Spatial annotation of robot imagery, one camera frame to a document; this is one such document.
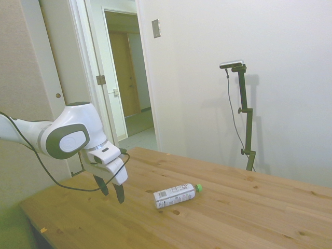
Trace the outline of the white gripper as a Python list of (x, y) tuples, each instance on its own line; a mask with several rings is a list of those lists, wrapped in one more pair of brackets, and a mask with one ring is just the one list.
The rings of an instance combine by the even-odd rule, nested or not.
[(107, 165), (98, 164), (88, 159), (88, 156), (83, 154), (83, 165), (85, 170), (94, 175), (94, 179), (104, 196), (108, 195), (108, 188), (104, 180), (111, 180), (116, 191), (117, 199), (120, 204), (125, 201), (125, 192), (123, 183), (128, 179), (128, 174), (123, 161), (124, 156), (120, 155)]

